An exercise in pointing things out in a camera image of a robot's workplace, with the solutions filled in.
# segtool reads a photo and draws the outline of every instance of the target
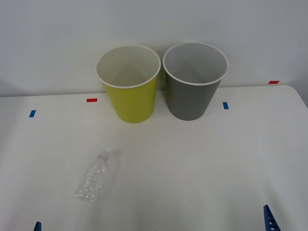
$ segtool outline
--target tape marker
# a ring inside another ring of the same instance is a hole
[[[96,99],[87,99],[87,103],[91,103],[91,102],[97,102],[97,98]]]
[[[227,102],[222,102],[222,104],[223,104],[223,108],[224,108],[224,109],[229,109],[228,103],[227,103]]]
[[[279,83],[279,80],[272,80],[268,84],[277,84],[277,83]]]
[[[32,110],[31,113],[30,113],[30,115],[29,115],[29,118],[33,118],[34,115],[35,115],[35,112],[36,112],[36,110]]]

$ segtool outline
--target yellow-green trash bin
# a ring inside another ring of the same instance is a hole
[[[153,113],[160,66],[158,55],[140,45],[113,48],[99,59],[99,79],[125,122],[140,123]]]

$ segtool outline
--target bin rim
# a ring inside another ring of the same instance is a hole
[[[102,78],[100,78],[100,76],[99,76],[98,73],[97,73],[97,65],[98,65],[98,63],[100,62],[101,58],[102,58],[104,55],[106,55],[107,53],[109,53],[109,52],[111,52],[111,51],[113,51],[113,50],[115,50],[115,49],[121,48],[121,47],[141,47],[141,48],[145,48],[145,49],[148,49],[149,51],[151,51],[151,52],[157,57],[157,59],[158,59],[158,68],[157,68],[156,73],[155,73],[150,79],[148,79],[147,81],[145,81],[145,82],[143,82],[143,83],[140,83],[140,84],[137,84],[137,85],[133,85],[133,86],[127,86],[127,87],[112,85],[112,84],[107,83],[106,81],[102,80]],[[107,51],[105,51],[105,52],[99,57],[98,61],[96,62],[96,74],[97,74],[98,79],[99,79],[103,84],[106,84],[106,85],[109,86],[109,87],[118,88],[118,89],[131,89],[131,88],[137,88],[137,87],[140,87],[140,86],[142,86],[142,85],[145,85],[145,84],[151,82],[151,81],[158,75],[158,73],[159,73],[159,71],[160,71],[160,68],[161,68],[161,61],[160,61],[160,58],[159,58],[158,54],[157,54],[155,51],[153,51],[151,48],[148,48],[148,47],[142,46],[142,45],[137,45],[137,44],[130,44],[130,45],[128,44],[128,45],[122,45],[122,46],[117,46],[117,47],[110,48],[110,49],[108,49]]]
[[[226,62],[227,62],[227,68],[226,68],[225,73],[224,73],[220,78],[218,78],[218,79],[216,79],[216,80],[214,80],[214,81],[212,81],[212,82],[208,82],[208,83],[190,83],[190,82],[183,81],[183,80],[181,80],[181,79],[179,79],[179,78],[176,78],[174,75],[172,75],[172,74],[167,70],[166,65],[165,65],[165,57],[166,57],[166,55],[167,55],[168,52],[169,52],[170,50],[172,50],[173,48],[175,48],[175,47],[177,47],[177,46],[180,46],[180,45],[183,45],[183,44],[189,44],[189,43],[207,45],[207,46],[209,46],[209,47],[211,47],[211,48],[214,48],[214,49],[217,50],[219,53],[221,53],[222,56],[225,58],[225,60],[226,60]],[[179,44],[176,44],[176,45],[170,47],[170,48],[166,51],[166,53],[164,54],[164,57],[163,57],[163,66],[164,66],[164,69],[165,69],[165,71],[167,72],[167,74],[168,74],[170,77],[172,77],[173,79],[175,79],[176,81],[178,81],[178,82],[181,82],[181,83],[184,83],[184,84],[187,84],[187,85],[193,85],[193,86],[205,86],[205,85],[211,85],[211,84],[213,84],[213,83],[217,83],[218,81],[221,81],[221,80],[222,80],[222,78],[226,75],[226,73],[227,73],[227,71],[228,71],[228,69],[229,69],[229,61],[228,61],[227,56],[226,56],[220,49],[218,49],[217,47],[214,47],[214,46],[212,46],[212,45],[210,45],[210,44],[208,44],[208,43],[205,43],[205,42],[182,42],[182,43],[179,43]]]

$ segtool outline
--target white wall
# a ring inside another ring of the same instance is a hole
[[[0,95],[100,92],[95,64],[139,43],[162,57],[206,41],[229,58],[221,86],[294,86],[308,104],[307,0],[2,0]]]

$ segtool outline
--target blue tape marker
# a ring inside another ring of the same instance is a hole
[[[29,115],[29,118],[33,118],[34,115],[35,115],[35,112],[36,112],[36,110],[32,110],[31,113],[30,113],[30,115]]]
[[[227,102],[222,102],[222,104],[223,104],[223,108],[224,108],[224,109],[229,109],[228,103],[227,103]]]

